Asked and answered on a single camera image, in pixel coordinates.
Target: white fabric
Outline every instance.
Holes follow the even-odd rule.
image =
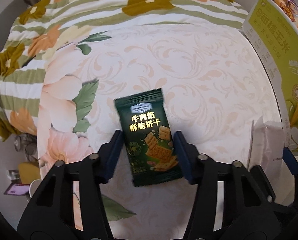
[[[162,88],[172,133],[181,130],[189,143],[219,162],[247,164],[252,121],[279,121],[267,75],[247,39],[236,29],[205,25],[135,26],[106,33],[90,43],[88,56],[74,75],[99,79],[86,136],[95,152],[121,129],[113,100]],[[196,187],[185,179],[160,185],[132,185],[125,148],[113,178],[102,193],[137,215],[110,222],[115,238],[182,238]],[[221,207],[223,191],[219,192]],[[221,225],[217,213],[215,228]]]

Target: green striped fabric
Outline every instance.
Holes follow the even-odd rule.
[[[233,0],[40,1],[15,20],[0,53],[1,140],[11,133],[28,132],[26,126],[37,126],[52,55],[86,38],[86,33],[152,24],[209,23],[241,29],[247,14]]]

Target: sweet corn box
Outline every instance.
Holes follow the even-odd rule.
[[[298,29],[272,0],[258,0],[243,24],[271,81],[285,147],[298,155]]]

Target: bedsheet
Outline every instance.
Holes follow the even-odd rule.
[[[61,112],[52,113],[52,127],[47,111],[39,111],[43,176],[58,159],[69,163],[97,152],[121,129],[113,100],[141,91],[162,88],[171,131],[181,130],[199,152],[220,162],[238,159],[246,164],[252,121],[260,116],[279,120],[266,73],[238,30],[210,24],[147,25],[101,35],[110,38],[88,43],[89,55],[82,57],[76,45],[69,44],[55,53],[48,66],[41,107],[54,108],[60,95],[78,96],[72,100],[76,109],[63,106]],[[65,75],[61,87],[52,83],[56,73]],[[58,122],[62,116],[66,119]],[[76,126],[73,132],[65,131],[71,118]],[[113,178],[101,190],[136,214],[110,222],[114,237],[178,239],[187,225],[196,187],[185,179],[134,187],[123,148]],[[77,184],[75,194],[78,201]],[[218,197],[220,207],[223,188]],[[76,226],[82,228],[78,203],[74,207]],[[221,209],[215,227],[220,223]]]
[[[162,88],[172,132],[217,161],[246,163],[252,121],[279,121],[266,73],[239,32],[246,15],[233,0],[40,1],[17,18],[0,53],[0,138],[37,135],[43,177],[121,128],[113,99]],[[133,187],[123,149],[101,190],[115,238],[176,239],[196,187],[184,179]],[[82,229],[77,183],[74,213]]]
[[[205,22],[241,29],[246,16],[233,0],[41,0],[16,19],[0,52],[0,139],[37,134],[46,69],[65,44],[87,55],[88,42],[112,29]]]

